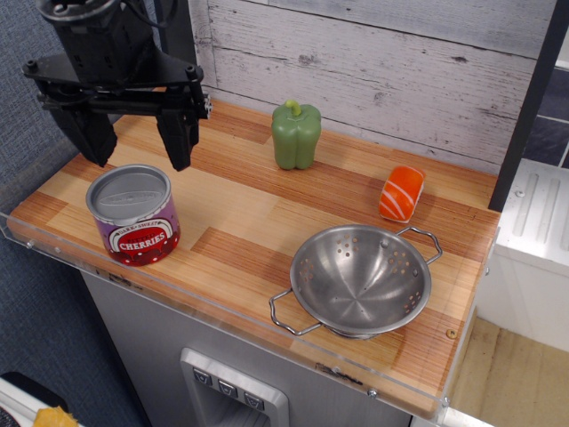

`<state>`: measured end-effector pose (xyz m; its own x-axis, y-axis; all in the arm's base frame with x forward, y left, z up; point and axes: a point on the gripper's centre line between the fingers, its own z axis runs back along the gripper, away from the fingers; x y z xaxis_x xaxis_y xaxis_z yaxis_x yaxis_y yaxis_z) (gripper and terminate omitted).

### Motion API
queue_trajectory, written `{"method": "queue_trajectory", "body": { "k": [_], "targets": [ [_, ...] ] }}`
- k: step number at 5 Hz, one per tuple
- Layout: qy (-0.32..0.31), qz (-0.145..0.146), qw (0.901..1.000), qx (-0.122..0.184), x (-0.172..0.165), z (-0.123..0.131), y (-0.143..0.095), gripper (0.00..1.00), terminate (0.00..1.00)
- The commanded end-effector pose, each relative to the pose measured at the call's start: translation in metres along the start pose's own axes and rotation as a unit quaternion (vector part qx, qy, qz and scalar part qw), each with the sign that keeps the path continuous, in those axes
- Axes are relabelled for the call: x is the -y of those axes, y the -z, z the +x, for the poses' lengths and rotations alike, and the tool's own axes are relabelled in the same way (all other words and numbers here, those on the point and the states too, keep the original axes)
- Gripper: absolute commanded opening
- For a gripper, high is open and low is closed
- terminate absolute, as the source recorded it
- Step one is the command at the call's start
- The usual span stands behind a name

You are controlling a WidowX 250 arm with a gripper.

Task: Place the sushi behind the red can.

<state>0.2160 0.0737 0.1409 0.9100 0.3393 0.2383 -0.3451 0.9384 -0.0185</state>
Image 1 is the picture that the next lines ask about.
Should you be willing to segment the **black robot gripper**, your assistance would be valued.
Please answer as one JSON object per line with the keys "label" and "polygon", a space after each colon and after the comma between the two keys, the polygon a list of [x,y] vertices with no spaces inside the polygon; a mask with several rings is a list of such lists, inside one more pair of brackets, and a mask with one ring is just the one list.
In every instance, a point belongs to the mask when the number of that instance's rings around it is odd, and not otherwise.
{"label": "black robot gripper", "polygon": [[211,114],[211,100],[201,87],[204,72],[156,46],[158,25],[145,4],[38,1],[36,8],[64,51],[28,60],[22,71],[83,156],[101,167],[112,156],[117,137],[106,113],[155,116],[172,167],[178,172],[190,167],[198,120]]}

